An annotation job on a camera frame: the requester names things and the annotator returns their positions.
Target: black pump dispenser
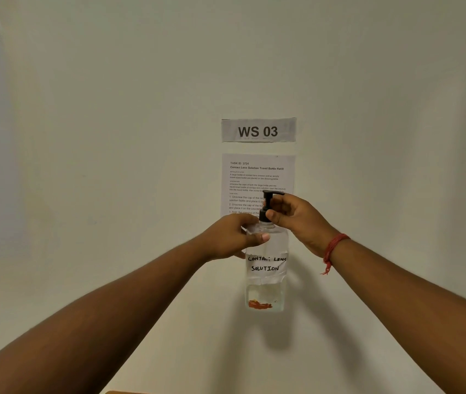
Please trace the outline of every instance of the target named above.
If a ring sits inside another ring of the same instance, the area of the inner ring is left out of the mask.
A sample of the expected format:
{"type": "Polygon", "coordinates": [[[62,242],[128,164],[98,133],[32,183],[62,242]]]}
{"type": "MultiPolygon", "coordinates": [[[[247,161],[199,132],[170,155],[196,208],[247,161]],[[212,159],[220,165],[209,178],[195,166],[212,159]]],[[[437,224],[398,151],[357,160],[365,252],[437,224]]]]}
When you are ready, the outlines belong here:
{"type": "Polygon", "coordinates": [[[273,198],[273,195],[282,195],[284,196],[284,192],[280,191],[268,191],[268,190],[263,190],[264,193],[264,199],[265,199],[265,206],[260,209],[259,212],[259,220],[262,221],[263,223],[271,223],[269,218],[265,216],[265,212],[268,210],[271,210],[271,199],[273,198]]]}

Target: clear plastic bottle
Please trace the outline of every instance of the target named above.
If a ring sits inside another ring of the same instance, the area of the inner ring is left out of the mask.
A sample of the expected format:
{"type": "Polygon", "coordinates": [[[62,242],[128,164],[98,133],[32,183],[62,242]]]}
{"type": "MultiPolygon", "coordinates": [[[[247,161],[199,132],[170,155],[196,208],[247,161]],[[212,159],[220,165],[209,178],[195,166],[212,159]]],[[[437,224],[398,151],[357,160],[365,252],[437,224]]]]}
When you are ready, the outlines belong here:
{"type": "Polygon", "coordinates": [[[266,206],[261,209],[259,223],[247,227],[248,234],[269,233],[266,243],[249,247],[245,252],[245,304],[255,311],[284,310],[286,272],[288,262],[288,230],[274,225],[265,216],[273,194],[264,191],[266,206]]]}

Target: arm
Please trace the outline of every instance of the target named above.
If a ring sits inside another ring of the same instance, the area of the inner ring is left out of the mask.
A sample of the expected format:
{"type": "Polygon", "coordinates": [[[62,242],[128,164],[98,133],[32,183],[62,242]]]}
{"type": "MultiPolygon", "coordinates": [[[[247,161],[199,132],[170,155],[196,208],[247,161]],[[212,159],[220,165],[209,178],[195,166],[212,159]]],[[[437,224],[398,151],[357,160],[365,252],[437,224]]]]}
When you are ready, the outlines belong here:
{"type": "MultiPolygon", "coordinates": [[[[322,257],[338,231],[308,202],[275,197],[267,212],[322,257]]],[[[466,299],[352,241],[332,252],[333,267],[413,360],[446,393],[466,394],[466,299]]]]}
{"type": "Polygon", "coordinates": [[[223,217],[14,340],[0,351],[0,394],[98,393],[198,268],[269,239],[241,229],[257,222],[250,214],[223,217]]]}

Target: red thread bracelet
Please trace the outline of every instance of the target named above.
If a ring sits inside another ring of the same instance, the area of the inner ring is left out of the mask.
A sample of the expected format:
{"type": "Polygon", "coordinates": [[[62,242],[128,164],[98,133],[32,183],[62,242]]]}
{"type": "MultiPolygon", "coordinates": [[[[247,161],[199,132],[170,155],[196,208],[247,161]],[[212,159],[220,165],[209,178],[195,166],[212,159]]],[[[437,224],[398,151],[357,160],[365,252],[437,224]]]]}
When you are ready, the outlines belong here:
{"type": "Polygon", "coordinates": [[[321,275],[327,275],[329,270],[331,270],[331,261],[329,260],[329,257],[331,256],[332,251],[334,250],[335,246],[338,245],[340,241],[343,241],[344,239],[349,239],[349,236],[346,234],[338,234],[335,238],[331,240],[331,242],[328,244],[326,248],[326,252],[324,253],[324,258],[322,261],[324,261],[324,264],[326,264],[326,271],[321,273],[321,275]]]}

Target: bottle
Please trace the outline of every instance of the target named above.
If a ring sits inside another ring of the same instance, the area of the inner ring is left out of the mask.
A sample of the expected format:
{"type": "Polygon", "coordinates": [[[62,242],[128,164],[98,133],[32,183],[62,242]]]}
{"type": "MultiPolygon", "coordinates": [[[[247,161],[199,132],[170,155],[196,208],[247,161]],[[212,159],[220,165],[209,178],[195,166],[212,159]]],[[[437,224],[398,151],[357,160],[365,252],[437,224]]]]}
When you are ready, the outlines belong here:
{"type": "Polygon", "coordinates": [[[245,304],[251,310],[279,312],[284,310],[286,263],[288,262],[288,230],[276,226],[266,217],[274,194],[264,190],[265,206],[260,210],[259,223],[249,225],[247,233],[269,233],[266,243],[248,247],[245,252],[245,304]]]}

